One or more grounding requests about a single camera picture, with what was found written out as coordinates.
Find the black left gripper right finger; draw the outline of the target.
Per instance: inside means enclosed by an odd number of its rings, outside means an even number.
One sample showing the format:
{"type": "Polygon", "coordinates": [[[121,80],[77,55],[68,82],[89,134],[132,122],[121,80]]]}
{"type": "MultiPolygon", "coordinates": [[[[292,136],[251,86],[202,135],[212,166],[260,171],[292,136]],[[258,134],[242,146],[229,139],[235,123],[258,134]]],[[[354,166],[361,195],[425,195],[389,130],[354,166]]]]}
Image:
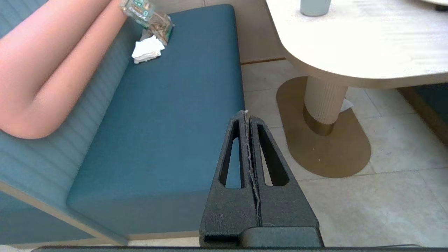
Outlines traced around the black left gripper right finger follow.
{"type": "Polygon", "coordinates": [[[249,121],[256,211],[263,227],[310,228],[320,224],[266,123],[249,121]]]}

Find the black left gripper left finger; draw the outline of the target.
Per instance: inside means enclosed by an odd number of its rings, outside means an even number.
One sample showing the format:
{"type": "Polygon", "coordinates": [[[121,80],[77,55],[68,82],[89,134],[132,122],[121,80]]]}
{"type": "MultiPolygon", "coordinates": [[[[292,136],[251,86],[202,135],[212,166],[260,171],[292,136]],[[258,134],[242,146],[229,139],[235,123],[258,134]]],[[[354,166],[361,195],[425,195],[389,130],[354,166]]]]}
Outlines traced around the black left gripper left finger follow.
{"type": "Polygon", "coordinates": [[[247,112],[229,121],[199,228],[201,246],[240,246],[242,233],[259,226],[259,196],[249,144],[247,112]],[[239,146],[240,188],[227,188],[234,140],[239,146]]]}

